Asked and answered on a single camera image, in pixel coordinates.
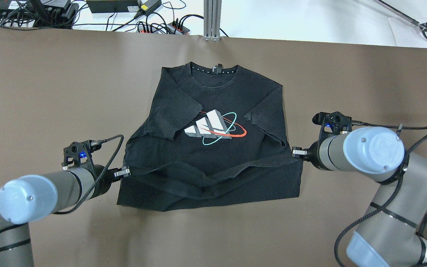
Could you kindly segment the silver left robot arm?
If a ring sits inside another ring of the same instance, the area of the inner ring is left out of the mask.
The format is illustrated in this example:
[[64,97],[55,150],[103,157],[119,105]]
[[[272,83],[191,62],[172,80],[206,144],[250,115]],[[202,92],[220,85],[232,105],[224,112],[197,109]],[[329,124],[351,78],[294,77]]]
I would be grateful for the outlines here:
[[84,168],[25,175],[0,187],[0,267],[33,267],[29,223],[108,191],[129,169],[109,169],[97,180]]

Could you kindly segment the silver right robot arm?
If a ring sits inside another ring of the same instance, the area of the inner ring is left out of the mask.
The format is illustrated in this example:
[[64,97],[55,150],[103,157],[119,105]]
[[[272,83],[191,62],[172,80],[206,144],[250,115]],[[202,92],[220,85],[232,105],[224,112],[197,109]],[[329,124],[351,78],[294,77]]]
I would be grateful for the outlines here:
[[418,231],[427,212],[427,158],[405,153],[396,132],[363,127],[327,137],[292,154],[328,171],[354,171],[379,184],[346,248],[359,267],[427,266],[427,239]]

